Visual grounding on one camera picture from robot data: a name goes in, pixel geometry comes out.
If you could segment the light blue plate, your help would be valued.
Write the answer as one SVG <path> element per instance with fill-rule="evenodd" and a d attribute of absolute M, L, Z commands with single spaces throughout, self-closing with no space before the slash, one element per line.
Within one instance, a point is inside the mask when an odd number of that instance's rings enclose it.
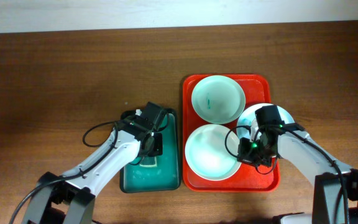
<path fill-rule="evenodd" d="M 256 115 L 255 112 L 263 106 L 270 106 L 271 103 L 258 103 L 256 105 L 252 105 L 245 109 L 237 120 L 237 126 L 250 126 L 253 132 L 256 132 L 257 123 L 256 123 Z M 281 119 L 285 124 L 294 123 L 292 115 L 285 110 L 284 108 L 277 106 L 278 112 L 280 113 Z M 245 128 L 237 128 L 236 130 L 237 137 L 252 139 L 254 135 L 250 135 L 250 132 Z"/>

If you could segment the yellow green sponge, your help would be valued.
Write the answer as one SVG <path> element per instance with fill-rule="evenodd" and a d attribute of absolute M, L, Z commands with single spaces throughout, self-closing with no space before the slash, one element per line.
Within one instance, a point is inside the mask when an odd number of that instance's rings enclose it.
<path fill-rule="evenodd" d="M 157 167 L 157 157 L 156 156 L 152 156 L 152 157 L 144 157 L 141 162 L 139 163 L 139 165 L 141 167 L 145 167 L 145 168 L 153 168 L 153 167 Z"/>

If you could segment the white plate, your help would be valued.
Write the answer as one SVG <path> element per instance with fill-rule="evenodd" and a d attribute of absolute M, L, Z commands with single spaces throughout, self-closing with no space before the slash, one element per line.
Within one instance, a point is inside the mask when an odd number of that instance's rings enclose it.
<path fill-rule="evenodd" d="M 237 161 L 239 138 L 219 124 L 198 127 L 185 144 L 185 159 L 190 169 L 206 180 L 220 181 L 232 177 L 240 168 Z"/>

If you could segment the mint green plate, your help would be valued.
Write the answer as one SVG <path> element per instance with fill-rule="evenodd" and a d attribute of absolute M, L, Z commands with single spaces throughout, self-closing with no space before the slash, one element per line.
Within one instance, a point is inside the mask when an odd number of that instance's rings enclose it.
<path fill-rule="evenodd" d="M 195 85 L 191 104 L 201 119 L 213 124 L 226 124 L 242 114 L 246 96 L 235 80 L 223 75 L 212 75 Z"/>

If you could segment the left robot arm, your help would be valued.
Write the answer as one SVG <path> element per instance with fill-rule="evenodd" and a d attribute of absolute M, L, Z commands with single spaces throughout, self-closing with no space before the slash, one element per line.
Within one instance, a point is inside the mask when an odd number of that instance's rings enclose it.
<path fill-rule="evenodd" d="M 88 158 L 62 175 L 46 172 L 23 201 L 23 223 L 92 223 L 96 197 L 109 181 L 138 157 L 162 153 L 165 108 L 145 108 L 113 122 L 107 140 Z"/>

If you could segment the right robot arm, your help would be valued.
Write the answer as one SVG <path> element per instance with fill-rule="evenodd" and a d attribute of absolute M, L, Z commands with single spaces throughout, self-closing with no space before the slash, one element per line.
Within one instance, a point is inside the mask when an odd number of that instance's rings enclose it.
<path fill-rule="evenodd" d="M 274 223 L 358 223 L 358 169 L 315 143 L 289 112 L 259 103 L 245 109 L 236 129 L 239 162 L 274 170 L 278 160 L 284 159 L 314 187 L 311 214 L 278 215 Z"/>

